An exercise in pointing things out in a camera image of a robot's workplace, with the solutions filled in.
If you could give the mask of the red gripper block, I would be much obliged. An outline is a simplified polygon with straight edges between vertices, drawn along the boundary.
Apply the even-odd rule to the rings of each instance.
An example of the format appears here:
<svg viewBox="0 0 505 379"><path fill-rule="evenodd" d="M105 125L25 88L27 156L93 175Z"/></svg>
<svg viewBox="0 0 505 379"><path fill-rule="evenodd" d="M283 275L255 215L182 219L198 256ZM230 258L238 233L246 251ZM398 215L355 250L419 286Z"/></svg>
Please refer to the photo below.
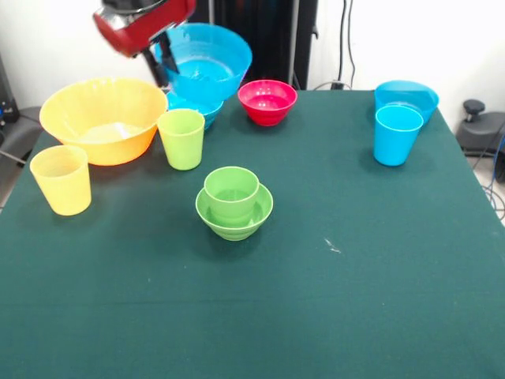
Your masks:
<svg viewBox="0 0 505 379"><path fill-rule="evenodd" d="M92 17L103 38L120 54L131 58L142 52L156 85L166 88L169 81L163 66L147 48L159 35L162 63L179 73L164 30L186 21L196 9L195 0L103 1Z"/></svg>

